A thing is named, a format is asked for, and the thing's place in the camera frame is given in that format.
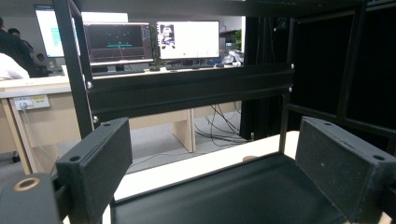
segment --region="black mat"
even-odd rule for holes
[[[117,202],[112,211],[113,223],[346,221],[294,160],[277,153]]]

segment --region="gray floor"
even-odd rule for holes
[[[234,127],[239,127],[240,114],[238,112],[226,113],[224,114],[224,118],[216,115],[214,118],[212,116],[195,119],[196,127],[202,132],[230,137],[228,137],[229,141],[222,141],[218,139],[212,140],[210,137],[203,137],[200,134],[196,134],[197,150],[193,153],[188,152],[172,135],[171,124],[132,130],[131,139],[134,160],[127,173],[185,160],[245,142],[245,140],[238,137],[232,131],[237,131]],[[59,144],[60,154],[63,155],[76,143],[67,142]],[[11,178],[23,175],[24,172],[21,163],[12,162],[12,153],[0,154],[0,190]]]

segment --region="white shirt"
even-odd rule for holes
[[[19,78],[29,78],[29,74],[11,57],[0,53],[0,81]]]

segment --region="bolt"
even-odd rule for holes
[[[99,122],[99,118],[96,116],[93,116],[92,118],[93,123],[98,123]]]
[[[92,89],[93,85],[90,81],[87,82],[87,88],[88,90]]]

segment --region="black hair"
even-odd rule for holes
[[[14,34],[14,33],[17,33],[18,35],[21,34],[20,31],[15,29],[15,28],[9,28],[8,29],[8,33],[11,34],[11,35]]]

